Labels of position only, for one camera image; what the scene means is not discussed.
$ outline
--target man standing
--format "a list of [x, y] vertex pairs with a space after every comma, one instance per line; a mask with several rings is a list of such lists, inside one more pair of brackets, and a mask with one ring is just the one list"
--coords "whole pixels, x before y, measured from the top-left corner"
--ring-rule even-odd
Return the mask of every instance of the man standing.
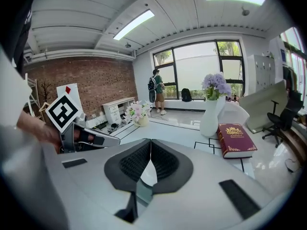
[[155, 69], [153, 70], [153, 78], [156, 81], [156, 84], [158, 85], [158, 87], [155, 89], [156, 93], [157, 93], [157, 97], [155, 100], [155, 107], [157, 109], [157, 113], [161, 112], [161, 115], [166, 114], [166, 110], [164, 110], [164, 96], [163, 96], [163, 89], [164, 88], [164, 84], [162, 82], [162, 78], [159, 75], [159, 70]]

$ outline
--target floor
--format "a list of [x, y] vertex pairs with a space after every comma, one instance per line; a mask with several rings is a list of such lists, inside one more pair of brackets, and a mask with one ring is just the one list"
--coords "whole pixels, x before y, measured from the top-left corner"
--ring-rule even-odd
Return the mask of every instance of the floor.
[[[173, 111], [168, 110], [166, 115], [152, 111], [152, 118], [174, 121], [189, 125], [197, 125], [195, 121], [199, 121], [203, 113], [190, 111]], [[296, 157], [285, 142], [275, 148], [274, 137], [266, 137], [262, 139], [263, 132], [252, 134], [247, 128], [245, 129], [253, 142], [257, 145], [258, 151], [253, 154], [251, 159], [255, 179], [264, 186], [268, 192], [276, 197], [280, 193], [290, 190], [299, 178], [300, 171]], [[297, 172], [289, 173], [285, 165]]]

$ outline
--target chair base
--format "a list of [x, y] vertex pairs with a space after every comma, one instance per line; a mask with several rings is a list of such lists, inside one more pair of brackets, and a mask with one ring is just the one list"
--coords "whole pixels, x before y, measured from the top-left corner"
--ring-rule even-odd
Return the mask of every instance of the chair base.
[[269, 134], [266, 134], [265, 136], [263, 136], [262, 139], [265, 139], [267, 136], [274, 136], [276, 143], [277, 143], [275, 147], [277, 148], [279, 144], [283, 142], [283, 137], [280, 134], [280, 129], [276, 127], [275, 125], [272, 125], [271, 127], [262, 129], [262, 131], [265, 131], [265, 130], [269, 131]]

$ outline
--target green t-shirt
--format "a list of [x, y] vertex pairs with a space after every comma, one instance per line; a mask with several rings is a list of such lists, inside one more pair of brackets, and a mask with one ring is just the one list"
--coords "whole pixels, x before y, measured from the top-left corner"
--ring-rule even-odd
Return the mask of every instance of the green t-shirt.
[[157, 75], [157, 76], [155, 76], [154, 77], [154, 80], [156, 81], [156, 83], [158, 84], [158, 88], [156, 88], [156, 92], [157, 93], [163, 93], [163, 91], [162, 91], [162, 86], [161, 86], [161, 82], [162, 82], [162, 78], [159, 76], [159, 75]]

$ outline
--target gold emblem on book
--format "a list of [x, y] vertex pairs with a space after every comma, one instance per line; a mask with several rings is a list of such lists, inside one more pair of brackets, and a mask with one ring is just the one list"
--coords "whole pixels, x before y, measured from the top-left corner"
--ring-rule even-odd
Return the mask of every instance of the gold emblem on book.
[[240, 149], [238, 149], [238, 148], [231, 148], [230, 146], [228, 146], [228, 149], [229, 149], [230, 151], [240, 151]]
[[248, 151], [253, 151], [256, 150], [257, 148], [255, 147], [255, 145], [253, 145], [251, 148], [248, 149]]
[[226, 128], [226, 133], [228, 135], [243, 135], [243, 132], [241, 130], [234, 127]]

